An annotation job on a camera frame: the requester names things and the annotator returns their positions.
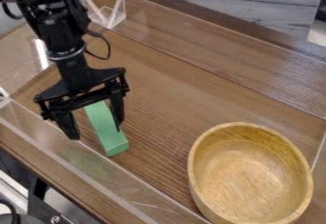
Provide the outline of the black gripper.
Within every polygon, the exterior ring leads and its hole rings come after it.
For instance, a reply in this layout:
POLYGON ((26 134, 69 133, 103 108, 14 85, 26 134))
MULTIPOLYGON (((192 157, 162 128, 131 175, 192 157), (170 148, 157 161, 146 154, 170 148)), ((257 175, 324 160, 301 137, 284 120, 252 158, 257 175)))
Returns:
POLYGON ((123 97, 130 91, 125 68, 94 69, 85 53, 61 55, 51 52, 62 79, 34 98, 41 105, 41 115, 54 120, 69 139, 79 140, 81 131, 71 111, 101 100, 110 99, 110 110, 117 129, 125 120, 123 97))

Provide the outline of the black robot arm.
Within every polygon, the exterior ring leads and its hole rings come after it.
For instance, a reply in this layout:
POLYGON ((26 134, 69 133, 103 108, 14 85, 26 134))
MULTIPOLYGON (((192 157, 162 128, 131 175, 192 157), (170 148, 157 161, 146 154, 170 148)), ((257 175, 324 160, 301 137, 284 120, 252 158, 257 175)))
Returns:
POLYGON ((81 132, 73 112, 109 100, 114 122, 121 125, 123 98, 129 92, 126 69, 101 70, 87 63, 91 51, 83 36, 102 38, 103 35, 90 30, 91 18, 81 0, 0 0, 2 6, 11 3, 16 4, 21 14, 10 13, 8 16, 27 21, 61 74, 61 80, 34 97, 42 118, 54 121, 67 137, 77 140, 81 132))

